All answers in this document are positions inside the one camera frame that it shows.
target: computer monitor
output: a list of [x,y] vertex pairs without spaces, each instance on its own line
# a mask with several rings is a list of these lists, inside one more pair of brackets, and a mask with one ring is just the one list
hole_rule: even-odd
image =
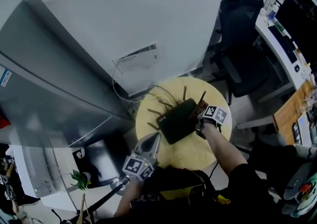
[[290,34],[313,72],[317,71],[317,23],[296,0],[285,0],[276,19]]

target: refrigerator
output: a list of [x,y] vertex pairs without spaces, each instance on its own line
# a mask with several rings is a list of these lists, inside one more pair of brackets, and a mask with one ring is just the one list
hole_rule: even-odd
[[0,109],[11,123],[0,129],[0,143],[83,147],[134,125],[111,86],[24,0],[0,29],[0,66]]

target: label sticker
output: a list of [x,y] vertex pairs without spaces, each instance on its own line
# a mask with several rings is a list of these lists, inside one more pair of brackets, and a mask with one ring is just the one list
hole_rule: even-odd
[[10,72],[7,69],[5,69],[4,67],[0,66],[0,85],[2,87],[6,86],[11,75],[12,75],[12,72]]

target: yellow table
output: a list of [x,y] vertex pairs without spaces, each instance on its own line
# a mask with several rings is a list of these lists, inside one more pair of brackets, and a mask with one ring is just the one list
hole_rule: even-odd
[[[227,140],[230,139],[232,130],[231,112],[225,98],[215,87],[206,81],[192,77],[178,77],[166,80],[162,82],[160,86],[168,90],[179,103],[183,100],[184,86],[187,87],[186,99],[192,98],[196,103],[199,102],[203,92],[206,91],[204,100],[209,105],[222,107],[228,113],[225,124],[221,127],[221,131]],[[161,88],[155,87],[150,93],[160,96],[164,95],[173,105],[176,105],[174,99]],[[153,98],[151,94],[147,94],[144,100]],[[166,111],[165,106],[160,104],[157,98],[141,102],[136,117],[136,133],[138,139],[156,131],[150,127],[147,122],[152,123],[156,127],[158,126],[156,119],[159,115],[149,112],[148,109],[158,111],[161,114]],[[196,135],[195,132],[173,145],[168,144],[162,133],[161,136],[161,144],[158,152],[160,167],[164,168],[168,165],[172,165],[175,168],[197,170],[204,169],[215,161],[215,157],[207,140],[202,139]]]

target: keyboard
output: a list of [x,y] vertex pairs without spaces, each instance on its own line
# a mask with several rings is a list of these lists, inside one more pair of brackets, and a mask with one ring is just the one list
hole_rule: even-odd
[[270,26],[268,27],[268,29],[272,32],[273,36],[281,44],[291,63],[295,63],[297,61],[297,57],[294,53],[295,46],[289,39],[289,37],[283,36],[282,33],[278,30],[278,28],[275,26]]

